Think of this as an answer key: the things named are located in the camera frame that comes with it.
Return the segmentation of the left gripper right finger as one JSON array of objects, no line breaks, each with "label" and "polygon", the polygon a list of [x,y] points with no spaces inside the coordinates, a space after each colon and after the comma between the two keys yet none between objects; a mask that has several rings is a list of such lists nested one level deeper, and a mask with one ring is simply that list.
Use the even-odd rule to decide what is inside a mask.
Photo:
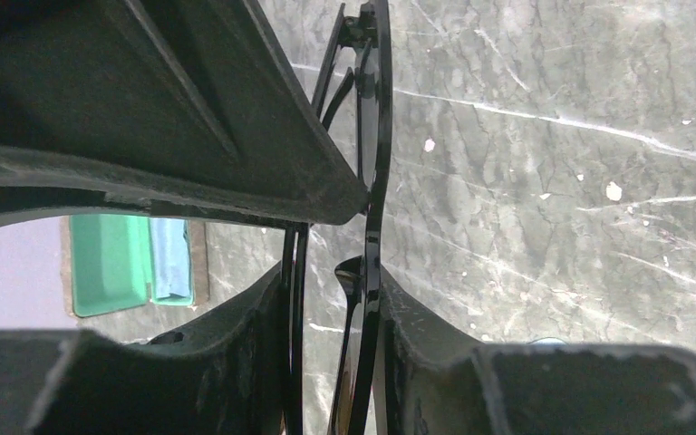
[{"label": "left gripper right finger", "polygon": [[388,434],[696,434],[696,354],[664,345],[483,343],[382,276]]}]

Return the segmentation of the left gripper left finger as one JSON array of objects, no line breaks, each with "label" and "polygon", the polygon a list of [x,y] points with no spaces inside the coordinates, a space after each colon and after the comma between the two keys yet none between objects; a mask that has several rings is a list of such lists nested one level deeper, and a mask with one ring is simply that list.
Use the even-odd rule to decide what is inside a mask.
[{"label": "left gripper left finger", "polygon": [[272,267],[146,344],[93,331],[0,331],[0,434],[277,434],[287,295]]}]

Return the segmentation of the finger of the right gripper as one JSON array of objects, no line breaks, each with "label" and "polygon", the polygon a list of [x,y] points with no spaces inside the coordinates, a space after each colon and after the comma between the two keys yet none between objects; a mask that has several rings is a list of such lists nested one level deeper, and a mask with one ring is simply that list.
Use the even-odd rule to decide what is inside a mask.
[{"label": "finger of the right gripper", "polygon": [[256,1],[0,1],[0,227],[341,225],[368,192]]}]

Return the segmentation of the blue cleaning cloth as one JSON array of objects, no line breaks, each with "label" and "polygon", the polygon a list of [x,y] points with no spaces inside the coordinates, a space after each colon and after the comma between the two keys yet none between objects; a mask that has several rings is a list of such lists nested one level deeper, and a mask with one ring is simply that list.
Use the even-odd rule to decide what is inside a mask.
[{"label": "blue cleaning cloth", "polygon": [[187,221],[151,217],[149,229],[153,269],[151,302],[156,305],[192,305],[194,292]]}]

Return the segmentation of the brown glasses case green lining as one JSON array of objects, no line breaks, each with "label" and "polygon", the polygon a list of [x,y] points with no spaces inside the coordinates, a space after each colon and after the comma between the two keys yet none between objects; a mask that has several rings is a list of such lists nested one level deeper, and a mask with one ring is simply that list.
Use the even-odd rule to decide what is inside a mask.
[{"label": "brown glasses case green lining", "polygon": [[[150,217],[76,215],[61,222],[61,277],[67,313],[88,318],[151,302]],[[192,309],[209,299],[206,226],[189,222]]]}]

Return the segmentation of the black frame sunglasses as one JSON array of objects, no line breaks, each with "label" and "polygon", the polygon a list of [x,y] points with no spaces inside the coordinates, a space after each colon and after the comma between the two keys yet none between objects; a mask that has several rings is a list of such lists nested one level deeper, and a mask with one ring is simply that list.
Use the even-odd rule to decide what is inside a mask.
[{"label": "black frame sunglasses", "polygon": [[335,275],[347,300],[340,364],[328,423],[330,434],[366,428],[380,322],[382,217],[392,156],[392,36],[385,1],[362,4],[356,17],[336,16],[312,106],[329,128],[345,97],[356,95],[357,178],[368,192],[361,256]]}]

